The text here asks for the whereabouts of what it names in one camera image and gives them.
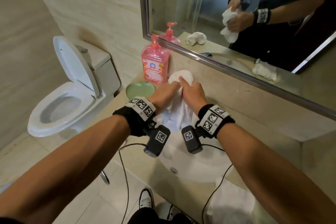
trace hand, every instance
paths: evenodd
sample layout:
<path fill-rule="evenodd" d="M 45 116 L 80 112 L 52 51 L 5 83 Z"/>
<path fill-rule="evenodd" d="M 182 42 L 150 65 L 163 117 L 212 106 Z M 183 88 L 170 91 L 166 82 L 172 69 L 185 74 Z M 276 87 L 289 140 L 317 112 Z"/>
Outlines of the hand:
<path fill-rule="evenodd" d="M 253 25 L 254 14 L 252 13 L 240 13 L 236 17 L 227 22 L 227 28 L 229 31 L 239 33 L 248 27 Z"/>
<path fill-rule="evenodd" d="M 226 9 L 229 9 L 231 7 L 231 11 L 235 12 L 240 7 L 240 4 L 241 4 L 241 0 L 230 0 Z"/>
<path fill-rule="evenodd" d="M 169 105 L 180 88 L 179 82 L 164 83 L 147 98 L 155 106 L 157 115 Z"/>
<path fill-rule="evenodd" d="M 193 82 L 191 86 L 183 79 L 179 78 L 183 87 L 183 99 L 189 108 L 198 115 L 200 109 L 208 104 L 202 85 L 199 82 Z"/>

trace toilet tank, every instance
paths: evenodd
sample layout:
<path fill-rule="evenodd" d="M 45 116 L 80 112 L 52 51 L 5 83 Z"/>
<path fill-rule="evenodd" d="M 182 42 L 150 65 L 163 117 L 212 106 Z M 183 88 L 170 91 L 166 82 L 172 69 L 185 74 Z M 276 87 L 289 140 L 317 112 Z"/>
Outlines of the toilet tank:
<path fill-rule="evenodd" d="M 113 95 L 119 89 L 120 81 L 113 67 L 111 56 L 84 41 L 77 41 L 75 46 L 93 73 L 100 92 L 99 97 Z"/>

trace toilet seat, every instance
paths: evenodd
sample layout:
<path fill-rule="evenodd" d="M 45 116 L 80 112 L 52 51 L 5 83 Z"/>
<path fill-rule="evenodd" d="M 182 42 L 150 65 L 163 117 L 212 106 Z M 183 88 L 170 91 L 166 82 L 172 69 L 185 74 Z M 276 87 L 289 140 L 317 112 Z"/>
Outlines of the toilet seat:
<path fill-rule="evenodd" d="M 28 132 L 35 137 L 44 137 L 69 127 L 95 103 L 91 93 L 80 82 L 61 85 L 34 108 Z"/>

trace mirror frame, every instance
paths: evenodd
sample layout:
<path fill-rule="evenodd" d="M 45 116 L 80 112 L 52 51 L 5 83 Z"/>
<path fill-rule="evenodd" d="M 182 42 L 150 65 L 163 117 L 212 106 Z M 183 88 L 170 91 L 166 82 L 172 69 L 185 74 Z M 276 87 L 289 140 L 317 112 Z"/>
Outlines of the mirror frame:
<path fill-rule="evenodd" d="M 151 41 L 152 34 L 149 32 L 149 3 L 148 0 L 140 0 L 140 6 L 141 6 L 141 21 L 142 21 L 142 34 L 143 37 L 149 41 Z M 317 49 L 318 52 L 321 51 L 328 43 L 332 41 L 331 38 L 335 38 L 336 34 L 334 33 L 332 36 L 330 36 L 325 42 Z M 324 107 L 320 104 L 317 104 L 315 102 L 312 102 L 308 99 L 305 99 L 301 96 L 295 95 L 291 92 L 288 92 L 286 90 L 283 90 L 281 88 L 278 88 L 268 82 L 264 82 L 262 80 L 259 80 L 258 78 L 255 78 L 253 76 L 250 76 L 248 74 L 245 74 L 243 72 L 240 72 L 236 69 L 233 69 L 229 66 L 223 65 L 221 63 L 218 63 L 214 60 L 207 59 L 206 57 L 190 51 L 188 49 L 185 49 L 183 47 L 180 47 L 178 45 L 175 45 L 173 43 L 170 43 L 166 40 L 159 39 L 159 43 L 162 47 L 165 47 L 169 50 L 172 50 L 174 52 L 177 52 L 183 56 L 186 56 L 190 59 L 193 59 L 195 61 L 198 61 L 206 66 L 209 66 L 213 69 L 216 69 L 222 73 L 228 74 L 234 78 L 237 78 L 239 80 L 242 80 L 248 84 L 251 84 L 255 87 L 258 87 L 264 91 L 267 91 L 275 96 L 278 96 L 280 98 L 283 98 L 285 100 L 288 100 L 292 103 L 295 103 L 301 107 L 304 107 L 310 111 L 313 111 L 315 113 L 318 113 L 322 116 L 325 116 L 327 118 L 330 118 L 332 120 L 336 120 L 336 111 Z"/>

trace forearm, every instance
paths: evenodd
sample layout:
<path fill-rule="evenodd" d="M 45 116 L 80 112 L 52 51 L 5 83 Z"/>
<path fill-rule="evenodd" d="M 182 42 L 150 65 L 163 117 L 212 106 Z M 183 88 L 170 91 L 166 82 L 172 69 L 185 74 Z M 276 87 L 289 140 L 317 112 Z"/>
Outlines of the forearm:
<path fill-rule="evenodd" d="M 0 216 L 52 222 L 99 175 L 129 134 L 124 117 L 114 115 L 65 142 L 3 192 Z"/>
<path fill-rule="evenodd" d="M 268 24 L 304 19 L 323 4 L 324 0 L 298 0 L 271 10 Z"/>
<path fill-rule="evenodd" d="M 279 223 L 333 223 L 336 206 L 303 172 L 235 124 L 217 136 L 233 166 Z"/>

